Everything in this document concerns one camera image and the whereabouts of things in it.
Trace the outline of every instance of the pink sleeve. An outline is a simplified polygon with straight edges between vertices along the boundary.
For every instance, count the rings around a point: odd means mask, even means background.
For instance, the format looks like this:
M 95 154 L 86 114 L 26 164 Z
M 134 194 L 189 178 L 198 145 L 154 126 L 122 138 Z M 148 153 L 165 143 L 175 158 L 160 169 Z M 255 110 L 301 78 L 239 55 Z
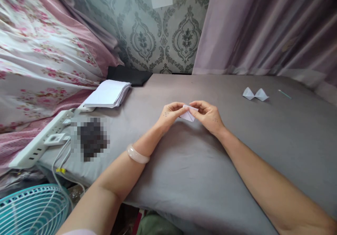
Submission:
M 96 233 L 90 230 L 74 230 L 74 231 L 67 232 L 63 235 L 96 235 Z

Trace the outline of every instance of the yellow tag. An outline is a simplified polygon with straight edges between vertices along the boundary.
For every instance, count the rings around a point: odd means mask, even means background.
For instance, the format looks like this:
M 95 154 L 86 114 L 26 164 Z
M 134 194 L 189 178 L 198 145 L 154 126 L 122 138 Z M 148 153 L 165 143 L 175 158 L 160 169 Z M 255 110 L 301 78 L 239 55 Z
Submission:
M 66 170 L 64 168 L 57 168 L 56 172 L 61 172 L 62 174 L 65 174 Z

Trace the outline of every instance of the cotton swab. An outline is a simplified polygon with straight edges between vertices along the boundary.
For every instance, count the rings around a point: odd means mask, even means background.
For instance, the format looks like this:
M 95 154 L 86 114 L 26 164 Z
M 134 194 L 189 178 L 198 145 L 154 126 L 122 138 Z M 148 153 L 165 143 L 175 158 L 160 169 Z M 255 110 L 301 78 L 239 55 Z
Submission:
M 289 99 L 291 99 L 291 97 L 289 95 L 287 95 L 286 93 L 282 92 L 281 90 L 279 90 L 282 94 L 284 94 L 286 97 L 288 97 Z

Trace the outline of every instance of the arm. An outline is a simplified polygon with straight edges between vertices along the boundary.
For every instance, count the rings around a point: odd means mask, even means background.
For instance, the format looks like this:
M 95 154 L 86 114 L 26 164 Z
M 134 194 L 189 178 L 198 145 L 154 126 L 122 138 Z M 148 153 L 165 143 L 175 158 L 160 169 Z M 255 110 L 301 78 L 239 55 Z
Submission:
M 177 117 L 187 109 L 183 103 L 166 105 L 156 124 L 132 146 L 144 155 L 151 156 L 159 140 Z M 123 152 L 91 185 L 64 222 L 57 235 L 87 229 L 97 235 L 110 234 L 119 207 L 130 193 L 145 164 L 140 164 Z
M 336 222 L 288 179 L 235 137 L 222 123 L 218 109 L 204 101 L 190 110 L 222 143 L 254 199 L 281 235 L 335 234 Z

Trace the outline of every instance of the bracelet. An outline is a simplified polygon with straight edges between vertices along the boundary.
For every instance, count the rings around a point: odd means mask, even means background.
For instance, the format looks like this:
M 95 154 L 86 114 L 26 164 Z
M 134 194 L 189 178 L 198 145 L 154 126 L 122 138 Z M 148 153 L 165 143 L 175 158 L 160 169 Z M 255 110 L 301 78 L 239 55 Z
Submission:
M 140 164 L 146 164 L 150 161 L 150 157 L 146 157 L 140 153 L 138 153 L 132 146 L 132 144 L 129 144 L 127 146 L 127 154 L 129 154 L 130 158 L 132 158 L 134 161 Z

